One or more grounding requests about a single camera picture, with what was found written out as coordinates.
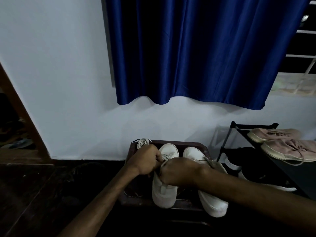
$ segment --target curtain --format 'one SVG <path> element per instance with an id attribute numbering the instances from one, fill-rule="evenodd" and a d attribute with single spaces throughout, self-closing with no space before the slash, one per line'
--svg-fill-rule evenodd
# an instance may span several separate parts
<path id="1" fill-rule="evenodd" d="M 105 0 L 117 102 L 260 110 L 308 0 Z"/>

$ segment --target hand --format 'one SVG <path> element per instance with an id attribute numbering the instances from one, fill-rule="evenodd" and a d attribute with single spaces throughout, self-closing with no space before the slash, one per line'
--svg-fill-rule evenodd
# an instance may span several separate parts
<path id="1" fill-rule="evenodd" d="M 173 158 L 160 168 L 160 180 L 173 186 L 195 186 L 196 177 L 206 167 L 188 158 Z"/>
<path id="2" fill-rule="evenodd" d="M 162 162 L 160 151 L 153 144 L 150 144 L 139 148 L 126 165 L 136 168 L 138 174 L 146 175 L 159 167 Z"/>

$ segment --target white wall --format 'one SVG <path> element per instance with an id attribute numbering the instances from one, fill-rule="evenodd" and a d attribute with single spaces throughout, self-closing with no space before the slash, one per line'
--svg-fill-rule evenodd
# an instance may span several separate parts
<path id="1" fill-rule="evenodd" d="M 214 154 L 232 120 L 316 128 L 313 98 L 269 96 L 261 111 L 185 97 L 119 106 L 101 0 L 0 0 L 0 62 L 53 158 L 124 159 L 142 137 L 201 142 Z"/>

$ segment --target pink shoe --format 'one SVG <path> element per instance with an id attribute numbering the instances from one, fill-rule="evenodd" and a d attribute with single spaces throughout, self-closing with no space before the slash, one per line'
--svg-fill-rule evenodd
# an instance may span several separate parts
<path id="1" fill-rule="evenodd" d="M 316 161 L 316 141 L 278 139 L 264 142 L 261 148 L 275 159 L 297 160 L 302 163 Z"/>
<path id="2" fill-rule="evenodd" d="M 296 129 L 262 129 L 256 128 L 251 130 L 247 136 L 256 143 L 263 143 L 265 141 L 286 139 L 286 140 L 299 140 L 301 132 Z"/>

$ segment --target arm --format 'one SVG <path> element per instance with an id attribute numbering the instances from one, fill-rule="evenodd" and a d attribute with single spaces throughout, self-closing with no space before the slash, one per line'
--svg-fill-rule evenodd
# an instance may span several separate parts
<path id="1" fill-rule="evenodd" d="M 144 145 L 117 173 L 110 183 L 58 235 L 92 237 L 97 235 L 119 194 L 139 174 L 149 174 L 162 163 L 154 145 Z"/>
<path id="2" fill-rule="evenodd" d="M 160 179 L 190 185 L 235 202 L 307 233 L 316 233 L 316 202 L 262 184 L 220 173 L 187 158 L 175 158 L 160 170 Z"/>

